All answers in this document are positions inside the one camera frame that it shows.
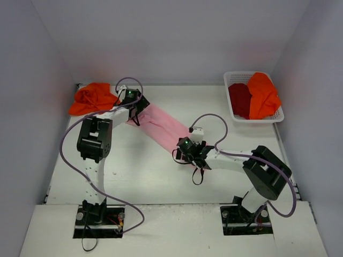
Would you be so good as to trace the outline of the pink t shirt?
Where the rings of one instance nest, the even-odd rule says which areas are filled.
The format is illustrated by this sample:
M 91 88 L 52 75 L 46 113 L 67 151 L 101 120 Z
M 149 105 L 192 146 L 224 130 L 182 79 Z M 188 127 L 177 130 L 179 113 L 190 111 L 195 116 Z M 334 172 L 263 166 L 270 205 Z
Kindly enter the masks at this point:
M 179 138 L 189 136 L 189 129 L 177 119 L 150 104 L 138 115 L 139 126 L 132 120 L 127 124 L 137 127 L 175 157 Z

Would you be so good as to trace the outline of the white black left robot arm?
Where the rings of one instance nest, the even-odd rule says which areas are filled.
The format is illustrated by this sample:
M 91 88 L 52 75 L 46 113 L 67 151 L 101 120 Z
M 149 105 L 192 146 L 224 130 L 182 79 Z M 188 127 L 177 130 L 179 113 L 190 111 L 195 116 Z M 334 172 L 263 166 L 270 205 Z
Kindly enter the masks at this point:
M 105 160 L 111 150 L 112 130 L 128 121 L 140 126 L 138 116 L 150 104 L 138 89 L 122 89 L 121 92 L 125 92 L 124 98 L 115 107 L 123 108 L 85 119 L 77 141 L 86 175 L 102 192 L 105 191 Z M 82 208 L 84 220 L 90 225 L 102 224 L 107 219 L 107 198 L 92 187 L 86 190 Z

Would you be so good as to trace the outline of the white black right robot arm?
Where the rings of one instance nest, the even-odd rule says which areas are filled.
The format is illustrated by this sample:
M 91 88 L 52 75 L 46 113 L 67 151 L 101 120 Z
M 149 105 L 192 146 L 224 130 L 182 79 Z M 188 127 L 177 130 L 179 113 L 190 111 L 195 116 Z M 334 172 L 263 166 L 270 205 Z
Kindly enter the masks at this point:
M 173 156 L 181 164 L 193 165 L 201 177 L 206 170 L 219 169 L 245 174 L 252 189 L 238 202 L 237 214 L 244 221 L 252 219 L 267 201 L 277 200 L 292 176 L 290 168 L 265 146 L 258 146 L 251 154 L 225 154 L 205 141 L 195 143 L 185 137 L 179 139 Z

